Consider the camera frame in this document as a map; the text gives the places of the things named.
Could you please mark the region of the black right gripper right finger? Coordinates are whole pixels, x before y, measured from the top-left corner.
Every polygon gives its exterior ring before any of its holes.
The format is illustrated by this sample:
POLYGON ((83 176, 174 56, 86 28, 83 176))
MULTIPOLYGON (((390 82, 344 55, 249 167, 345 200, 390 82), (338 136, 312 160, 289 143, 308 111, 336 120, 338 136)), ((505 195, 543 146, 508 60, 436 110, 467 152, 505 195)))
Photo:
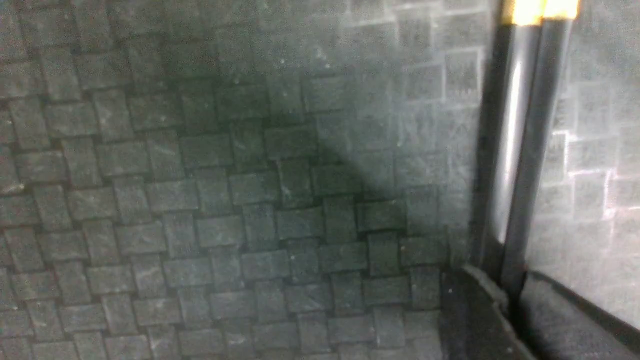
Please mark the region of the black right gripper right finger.
POLYGON ((529 272, 518 333, 540 360, 638 360, 639 330, 558 281, 529 272))

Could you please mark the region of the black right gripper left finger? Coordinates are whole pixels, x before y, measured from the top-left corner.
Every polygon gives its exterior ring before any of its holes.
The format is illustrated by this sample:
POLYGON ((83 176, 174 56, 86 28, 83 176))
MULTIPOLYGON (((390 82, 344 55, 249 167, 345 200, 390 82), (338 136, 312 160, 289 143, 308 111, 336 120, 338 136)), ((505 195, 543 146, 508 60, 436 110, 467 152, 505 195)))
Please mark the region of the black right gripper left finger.
POLYGON ((481 269, 439 276, 439 341, 444 360, 534 360, 508 317, 507 294, 481 269))

